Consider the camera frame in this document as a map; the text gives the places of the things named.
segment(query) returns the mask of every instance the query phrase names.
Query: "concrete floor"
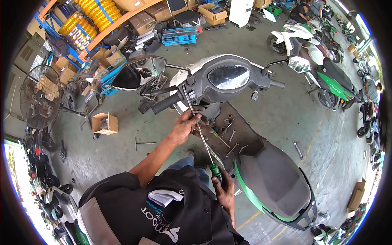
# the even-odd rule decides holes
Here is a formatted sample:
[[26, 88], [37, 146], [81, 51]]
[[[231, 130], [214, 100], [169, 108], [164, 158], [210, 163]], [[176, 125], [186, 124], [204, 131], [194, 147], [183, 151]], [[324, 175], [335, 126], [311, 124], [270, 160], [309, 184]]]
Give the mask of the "concrete floor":
[[[198, 35], [197, 43], [190, 46], [189, 51], [179, 45], [162, 46], [155, 54], [165, 57], [168, 63], [187, 65], [214, 54], [232, 53], [265, 66], [282, 59], [268, 50], [266, 38], [271, 31], [280, 30], [286, 18], [282, 15], [276, 23], [260, 18], [271, 26], [268, 23], [251, 24], [256, 29], [248, 31], [227, 23], [228, 29], [204, 31]], [[335, 39], [347, 50], [348, 42], [340, 33]], [[346, 51], [339, 65], [360, 89], [361, 81], [356, 75], [358, 68], [352, 62], [353, 57]], [[366, 178], [368, 167], [368, 161], [363, 159], [364, 151], [369, 151], [368, 145], [365, 139], [356, 136], [361, 126], [359, 106], [353, 105], [346, 113], [341, 109], [328, 110], [319, 103], [317, 92], [311, 95], [314, 102], [306, 94], [310, 88], [303, 75], [286, 65], [275, 65], [270, 69], [276, 73], [275, 80], [286, 83], [285, 89], [272, 87], [260, 93], [256, 102], [250, 99], [249, 89], [230, 103], [257, 133], [281, 148], [304, 170], [315, 192], [318, 209], [328, 210], [331, 215], [327, 225], [338, 227], [346, 219], [346, 206], [354, 185], [362, 177]], [[167, 69], [165, 75], [171, 79], [176, 72]], [[154, 145], [141, 145], [135, 151], [135, 137], [140, 142], [160, 142], [171, 130], [177, 112], [165, 110], [154, 115], [148, 111], [142, 115], [137, 110], [139, 100], [135, 93], [125, 91], [107, 97], [95, 114], [109, 112], [117, 116], [119, 133], [102, 135], [97, 141], [93, 140], [87, 125], [80, 129], [80, 117], [60, 113], [52, 134], [54, 140], [64, 140], [68, 157], [62, 163], [55, 155], [53, 165], [62, 184], [72, 183], [72, 178], [76, 180], [72, 193], [76, 201], [92, 184], [128, 171], [153, 150]], [[298, 142], [304, 159], [300, 160], [293, 142]], [[177, 147], [158, 174], [180, 159], [188, 148], [202, 149], [201, 140], [190, 137]], [[312, 243], [309, 232], [298, 232], [275, 223], [260, 213], [243, 193], [236, 196], [236, 223], [239, 233], [250, 244]]]

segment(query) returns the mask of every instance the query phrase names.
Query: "handlebar grip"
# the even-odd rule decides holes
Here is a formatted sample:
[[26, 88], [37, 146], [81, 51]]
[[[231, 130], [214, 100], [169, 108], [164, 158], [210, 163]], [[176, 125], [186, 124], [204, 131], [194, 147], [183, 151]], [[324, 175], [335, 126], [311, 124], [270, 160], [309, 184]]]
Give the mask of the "handlebar grip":
[[168, 108], [171, 105], [174, 105], [175, 103], [179, 102], [181, 100], [180, 98], [180, 93], [177, 91], [177, 93], [165, 98], [162, 101], [159, 101], [155, 105], [153, 105], [152, 111], [154, 112], [155, 115], [163, 111], [164, 109]]
[[286, 85], [284, 83], [275, 81], [273, 79], [271, 79], [271, 86], [278, 87], [281, 89], [284, 89], [286, 87]]

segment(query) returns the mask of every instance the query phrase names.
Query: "person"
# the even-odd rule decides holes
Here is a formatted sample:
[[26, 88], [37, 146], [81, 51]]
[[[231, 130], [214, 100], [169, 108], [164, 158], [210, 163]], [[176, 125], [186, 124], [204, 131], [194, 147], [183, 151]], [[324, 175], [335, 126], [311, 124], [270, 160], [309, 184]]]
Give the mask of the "person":
[[359, 91], [359, 96], [361, 97], [361, 101], [356, 101], [354, 97], [351, 98], [349, 101], [346, 102], [345, 106], [342, 107], [343, 112], [346, 111], [348, 108], [350, 108], [355, 102], [363, 103], [368, 101], [370, 102], [376, 101], [378, 98], [378, 92], [381, 91], [382, 89], [383, 86], [381, 85], [381, 82], [375, 85], [373, 80], [367, 80], [365, 83], [365, 88]]
[[319, 17], [323, 16], [323, 8], [325, 4], [327, 4], [325, 0], [311, 0], [311, 3], [308, 2], [310, 11]]
[[200, 137], [193, 129], [200, 118], [186, 110], [144, 160], [86, 190], [77, 216], [90, 244], [249, 244], [236, 232], [234, 183], [226, 171], [220, 169], [222, 183], [212, 178], [216, 196], [205, 170], [193, 167], [192, 151], [155, 176], [189, 135]]
[[293, 8], [291, 14], [289, 15], [289, 18], [295, 20], [298, 23], [307, 24], [309, 18], [306, 17], [306, 12], [308, 11], [309, 11], [309, 6], [305, 3], [302, 3], [300, 5], [297, 5], [295, 8]]

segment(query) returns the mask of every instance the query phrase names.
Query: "blue plastic crate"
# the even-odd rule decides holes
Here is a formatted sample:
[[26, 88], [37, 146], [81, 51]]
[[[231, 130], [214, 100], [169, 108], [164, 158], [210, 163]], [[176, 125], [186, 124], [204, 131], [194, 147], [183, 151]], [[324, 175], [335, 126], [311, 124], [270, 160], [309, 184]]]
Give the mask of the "blue plastic crate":
[[196, 43], [196, 27], [185, 27], [165, 30], [162, 35], [165, 46]]

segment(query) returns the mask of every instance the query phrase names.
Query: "black chair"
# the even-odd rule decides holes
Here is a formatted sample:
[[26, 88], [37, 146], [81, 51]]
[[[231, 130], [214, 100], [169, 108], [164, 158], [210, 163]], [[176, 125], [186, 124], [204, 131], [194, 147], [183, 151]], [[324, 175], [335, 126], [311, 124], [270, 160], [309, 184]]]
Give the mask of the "black chair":
[[187, 7], [186, 11], [183, 11], [173, 16], [174, 25], [176, 25], [176, 22], [178, 22], [181, 26], [189, 22], [193, 22], [196, 25], [200, 25], [200, 14], [192, 10], [189, 10], [185, 0], [166, 0], [166, 2], [167, 5], [169, 6], [171, 16], [173, 16], [172, 11], [177, 11], [184, 7]]

